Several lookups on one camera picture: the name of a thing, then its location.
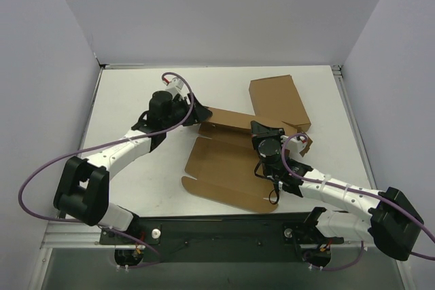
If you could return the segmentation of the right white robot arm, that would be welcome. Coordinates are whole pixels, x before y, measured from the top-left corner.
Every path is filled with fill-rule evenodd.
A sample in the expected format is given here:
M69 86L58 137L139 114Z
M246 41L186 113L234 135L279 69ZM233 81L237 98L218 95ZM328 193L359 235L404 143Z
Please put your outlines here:
M273 183L279 195L287 192L335 207L317 219L316 229L325 238L373 243L382 253L406 261L423 229L423 219L399 189L366 189L339 181L319 170L295 161L288 152L303 150L308 137L292 137L282 128L252 121L251 142L262 169L261 179Z

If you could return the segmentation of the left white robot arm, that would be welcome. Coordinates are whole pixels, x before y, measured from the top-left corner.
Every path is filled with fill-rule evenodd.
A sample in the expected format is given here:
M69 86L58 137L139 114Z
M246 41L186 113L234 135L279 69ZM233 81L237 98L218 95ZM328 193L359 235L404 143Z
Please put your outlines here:
M167 130L192 126L207 121L211 110L202 106L195 96L182 96L178 91L153 93L149 108L122 137L87 158L73 156L64 166L55 196L54 208L89 226L115 229L124 243L139 237L134 213L109 201L111 178L137 158L154 151L167 137Z

